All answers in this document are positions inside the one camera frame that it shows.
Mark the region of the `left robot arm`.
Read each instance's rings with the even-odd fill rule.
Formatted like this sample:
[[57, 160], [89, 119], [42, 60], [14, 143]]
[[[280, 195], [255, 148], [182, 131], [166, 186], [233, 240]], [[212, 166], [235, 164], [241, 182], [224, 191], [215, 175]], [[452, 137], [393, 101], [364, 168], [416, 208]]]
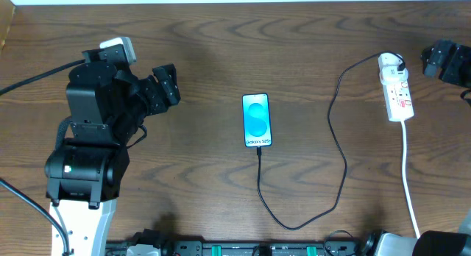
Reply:
[[69, 80], [71, 115], [45, 164], [46, 195], [65, 254], [104, 255], [131, 138], [147, 116], [179, 103], [177, 70], [170, 63], [139, 79], [128, 65], [96, 61], [72, 69]]

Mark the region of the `blue screen Galaxy smartphone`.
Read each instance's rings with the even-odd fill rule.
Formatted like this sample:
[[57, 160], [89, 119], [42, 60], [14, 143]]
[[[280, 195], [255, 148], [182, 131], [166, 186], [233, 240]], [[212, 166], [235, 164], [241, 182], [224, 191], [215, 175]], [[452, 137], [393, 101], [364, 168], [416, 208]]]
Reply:
[[272, 128], [268, 94], [253, 93], [243, 95], [242, 112], [245, 146], [271, 146]]

